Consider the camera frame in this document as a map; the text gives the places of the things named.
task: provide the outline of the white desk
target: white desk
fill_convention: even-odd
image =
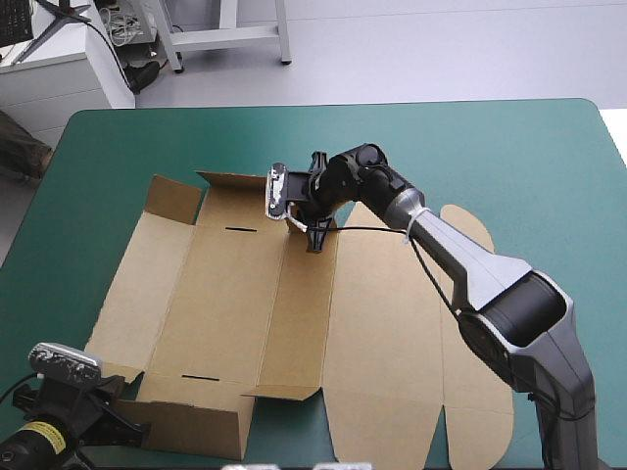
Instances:
[[[92,3],[83,13],[103,33],[105,29]],[[35,37],[52,21],[37,6],[33,15]],[[0,63],[0,111],[35,138],[55,147],[68,119],[81,110],[134,108],[135,97],[124,84],[114,58],[95,31],[81,23],[66,25],[23,63],[10,66],[25,47],[16,45]]]

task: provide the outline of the white table leg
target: white table leg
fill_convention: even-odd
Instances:
[[[281,45],[281,62],[285,65],[292,63],[290,52],[290,38],[287,33],[287,15],[285,13],[285,0],[275,0],[276,20],[278,22],[278,40]]]

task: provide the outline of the metal stand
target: metal stand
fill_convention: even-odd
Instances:
[[[187,51],[229,49],[253,45],[279,43],[281,62],[292,63],[285,0],[275,0],[276,25],[237,27],[237,1],[220,0],[219,29],[178,32],[172,30],[168,7],[164,0],[148,0],[155,16],[155,25],[161,37],[169,64],[174,71],[184,70],[181,54]]]
[[[50,39],[59,29],[66,24],[70,23],[90,23],[91,19],[82,17],[80,14],[89,9],[91,5],[80,5],[77,7],[70,6],[70,0],[60,0],[59,6],[50,3],[46,0],[36,0],[42,8],[54,15],[55,19],[50,23],[46,29],[39,34],[36,39],[33,39],[30,44],[16,57],[11,63],[12,66],[22,62],[30,54],[35,52],[39,47]]]

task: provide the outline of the cardboard flap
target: cardboard flap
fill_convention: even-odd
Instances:
[[[156,174],[148,190],[144,211],[192,225],[202,191]]]
[[[283,399],[303,401],[311,397],[319,387],[298,387],[282,385],[259,385],[252,391],[244,394],[246,397],[262,397],[265,399]]]
[[[150,424],[145,448],[242,459],[237,413],[180,403],[119,400],[116,410],[133,423]]]
[[[151,374],[257,385],[286,237],[196,227]]]
[[[147,212],[135,226],[85,347],[127,379],[150,362],[193,229]]]
[[[212,186],[223,186],[237,189],[265,191],[265,176],[236,173],[216,173],[213,171],[196,171]]]
[[[304,233],[288,237],[258,381],[281,386],[282,398],[302,400],[301,388],[320,386],[337,240],[327,234],[324,251],[313,254]]]
[[[103,363],[103,377],[111,377],[112,375],[120,375],[124,378],[126,384],[132,384],[143,370],[126,365],[113,364],[110,362]]]
[[[445,207],[443,218],[491,248],[468,212]],[[357,204],[347,225],[381,222]],[[424,466],[442,405],[455,468],[489,468],[511,436],[511,390],[467,348],[411,248],[387,233],[340,236],[323,387],[338,458],[380,470]],[[485,423],[501,435],[478,432]]]
[[[335,457],[379,470],[423,468],[442,404],[324,388]]]
[[[362,204],[346,225],[383,226]],[[324,360],[336,456],[381,470],[423,468],[443,400],[439,299],[402,240],[340,235]]]
[[[196,224],[229,230],[285,233],[286,227],[265,216],[265,178],[198,172],[210,182]]]
[[[494,251],[490,233],[470,212],[447,205],[440,216]],[[450,299],[453,282],[444,271],[438,271],[440,285]],[[511,388],[468,348],[446,306],[440,304],[440,309],[449,460],[454,469],[492,468],[505,454],[513,433]]]

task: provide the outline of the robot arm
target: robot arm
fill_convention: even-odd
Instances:
[[[407,230],[453,279],[451,304],[466,344],[536,402],[547,468],[606,468],[597,452],[593,375],[576,336],[573,302],[556,283],[522,259],[486,251],[432,213],[376,145],[329,161],[314,153],[307,172],[274,164],[268,173],[267,216],[304,229],[312,252],[322,250],[335,210],[349,201]]]

